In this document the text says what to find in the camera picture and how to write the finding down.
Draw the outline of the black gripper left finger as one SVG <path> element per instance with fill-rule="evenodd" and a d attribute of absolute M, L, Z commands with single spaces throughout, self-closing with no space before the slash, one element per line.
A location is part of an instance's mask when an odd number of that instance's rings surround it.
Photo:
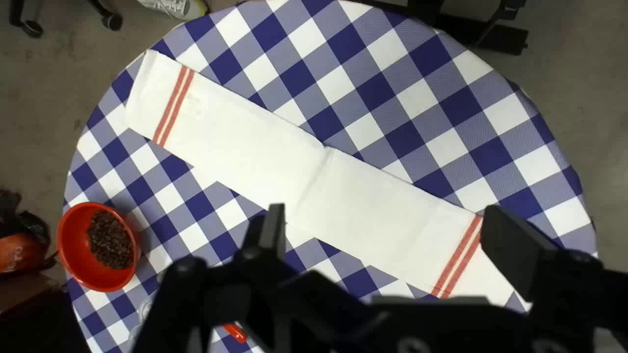
<path fill-rule="evenodd" d="M 281 258 L 287 248 L 285 205 L 271 203 L 263 215 L 249 221 L 240 258 Z"/>

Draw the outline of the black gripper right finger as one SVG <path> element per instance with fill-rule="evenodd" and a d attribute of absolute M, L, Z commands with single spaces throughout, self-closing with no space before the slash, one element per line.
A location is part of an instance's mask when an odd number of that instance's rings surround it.
<path fill-rule="evenodd" d="M 589 252 L 558 245 L 516 213 L 489 205 L 481 248 L 530 309 L 597 309 L 597 272 L 603 264 Z"/>

